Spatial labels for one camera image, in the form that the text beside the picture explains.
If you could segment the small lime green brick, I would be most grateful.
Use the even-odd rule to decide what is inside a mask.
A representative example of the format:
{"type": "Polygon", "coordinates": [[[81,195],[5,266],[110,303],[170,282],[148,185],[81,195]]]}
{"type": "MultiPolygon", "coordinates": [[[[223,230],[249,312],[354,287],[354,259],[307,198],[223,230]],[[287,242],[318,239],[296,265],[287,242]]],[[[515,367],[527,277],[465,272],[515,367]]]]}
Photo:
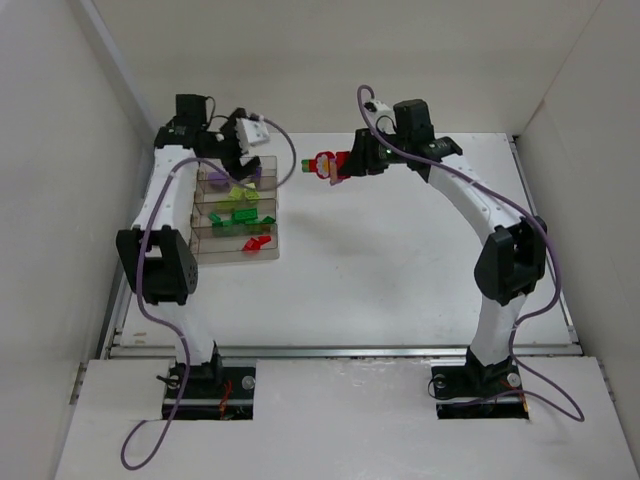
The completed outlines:
{"type": "Polygon", "coordinates": [[[245,189],[241,187],[233,187],[228,194],[228,199],[232,201],[241,201],[245,198],[245,189]]]}

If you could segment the purple round flower lego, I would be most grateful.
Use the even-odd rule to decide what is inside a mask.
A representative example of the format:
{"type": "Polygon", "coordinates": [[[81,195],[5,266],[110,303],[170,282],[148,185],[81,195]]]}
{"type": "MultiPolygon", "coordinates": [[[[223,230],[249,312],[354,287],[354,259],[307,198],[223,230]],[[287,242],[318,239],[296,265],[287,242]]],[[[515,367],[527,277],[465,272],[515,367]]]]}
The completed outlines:
{"type": "Polygon", "coordinates": [[[207,174],[207,183],[213,190],[222,190],[229,187],[227,177],[217,172],[207,174]]]}

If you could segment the purple red flower lego stack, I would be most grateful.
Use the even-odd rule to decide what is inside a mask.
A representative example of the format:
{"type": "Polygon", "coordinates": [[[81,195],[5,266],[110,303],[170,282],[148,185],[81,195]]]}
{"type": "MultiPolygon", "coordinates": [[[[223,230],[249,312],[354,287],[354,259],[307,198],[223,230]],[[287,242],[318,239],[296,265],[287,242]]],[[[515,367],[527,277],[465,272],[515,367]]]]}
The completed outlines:
{"type": "Polygon", "coordinates": [[[326,180],[331,186],[335,186],[350,178],[349,175],[339,172],[340,168],[346,164],[349,155],[348,151],[319,152],[314,158],[301,161],[302,172],[313,173],[319,179],[326,180]]]}

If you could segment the lime green 2x4 brick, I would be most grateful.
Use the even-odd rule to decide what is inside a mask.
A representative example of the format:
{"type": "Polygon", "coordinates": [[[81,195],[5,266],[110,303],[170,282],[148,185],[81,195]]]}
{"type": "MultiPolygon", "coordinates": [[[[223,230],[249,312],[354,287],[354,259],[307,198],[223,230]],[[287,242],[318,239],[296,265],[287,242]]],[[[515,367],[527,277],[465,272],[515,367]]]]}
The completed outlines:
{"type": "Polygon", "coordinates": [[[234,208],[236,207],[236,202],[230,201],[230,200],[220,201],[220,202],[216,202],[215,206],[217,211],[229,212],[234,210],[234,208]]]}

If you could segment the small green wedge piece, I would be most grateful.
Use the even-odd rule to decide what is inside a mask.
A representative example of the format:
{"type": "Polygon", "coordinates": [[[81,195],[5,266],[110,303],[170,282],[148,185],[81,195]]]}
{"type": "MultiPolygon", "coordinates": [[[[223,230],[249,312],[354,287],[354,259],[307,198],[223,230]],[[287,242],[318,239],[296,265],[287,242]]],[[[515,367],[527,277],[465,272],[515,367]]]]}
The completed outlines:
{"type": "Polygon", "coordinates": [[[209,213],[208,219],[213,225],[221,225],[223,223],[223,220],[215,213],[209,213]]]}

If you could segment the small red lego piece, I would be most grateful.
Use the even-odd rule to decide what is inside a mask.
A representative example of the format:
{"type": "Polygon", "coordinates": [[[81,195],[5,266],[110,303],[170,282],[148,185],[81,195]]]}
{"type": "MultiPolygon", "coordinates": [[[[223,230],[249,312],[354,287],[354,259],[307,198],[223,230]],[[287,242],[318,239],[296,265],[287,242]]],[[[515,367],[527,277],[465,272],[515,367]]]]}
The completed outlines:
{"type": "Polygon", "coordinates": [[[243,252],[257,252],[261,248],[259,241],[255,238],[250,238],[242,247],[243,252]]]}

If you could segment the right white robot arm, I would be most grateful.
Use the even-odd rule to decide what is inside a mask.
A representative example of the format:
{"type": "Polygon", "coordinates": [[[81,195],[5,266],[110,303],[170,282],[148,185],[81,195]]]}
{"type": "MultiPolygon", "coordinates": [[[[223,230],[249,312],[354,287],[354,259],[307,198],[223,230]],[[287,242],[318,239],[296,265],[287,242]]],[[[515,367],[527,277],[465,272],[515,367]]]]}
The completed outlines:
{"type": "Polygon", "coordinates": [[[339,183],[403,164],[449,201],[482,246],[473,271],[481,309],[468,360],[485,369],[505,364],[525,300],[545,274],[544,222],[488,187],[455,140],[436,136],[425,101],[388,107],[370,98],[359,109],[365,126],[350,151],[325,159],[328,179],[339,183]]]}

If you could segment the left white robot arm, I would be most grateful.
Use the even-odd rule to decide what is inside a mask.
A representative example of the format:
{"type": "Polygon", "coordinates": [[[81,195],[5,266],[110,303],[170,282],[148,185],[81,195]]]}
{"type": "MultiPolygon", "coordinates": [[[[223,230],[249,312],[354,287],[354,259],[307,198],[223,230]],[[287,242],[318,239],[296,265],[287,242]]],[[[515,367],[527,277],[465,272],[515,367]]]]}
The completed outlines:
{"type": "Polygon", "coordinates": [[[264,119],[235,109],[219,130],[203,95],[179,94],[174,116],[154,139],[154,165],[143,205],[116,248],[141,314],[172,330],[177,361],[211,361],[214,340],[187,303],[198,284],[198,263],[189,246],[191,214],[202,160],[230,184],[260,168],[251,148],[269,141],[264,119]]]}

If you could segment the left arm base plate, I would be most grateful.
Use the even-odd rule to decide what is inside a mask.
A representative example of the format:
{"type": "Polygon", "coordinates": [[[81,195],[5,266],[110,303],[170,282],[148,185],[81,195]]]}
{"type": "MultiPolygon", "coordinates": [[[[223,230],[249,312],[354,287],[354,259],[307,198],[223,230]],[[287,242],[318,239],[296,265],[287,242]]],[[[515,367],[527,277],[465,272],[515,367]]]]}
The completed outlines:
{"type": "Polygon", "coordinates": [[[245,421],[254,415],[256,368],[225,367],[217,379],[192,373],[179,402],[175,420],[245,421]]]}

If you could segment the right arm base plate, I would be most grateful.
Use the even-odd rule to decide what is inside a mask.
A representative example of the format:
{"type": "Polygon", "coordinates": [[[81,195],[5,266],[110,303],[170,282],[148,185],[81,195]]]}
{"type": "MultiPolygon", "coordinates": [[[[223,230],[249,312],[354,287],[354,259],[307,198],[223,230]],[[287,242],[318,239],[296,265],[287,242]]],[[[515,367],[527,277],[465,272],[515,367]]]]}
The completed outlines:
{"type": "Polygon", "coordinates": [[[468,356],[464,364],[431,366],[429,395],[439,420],[528,420],[518,367],[508,358],[483,366],[468,356]]]}

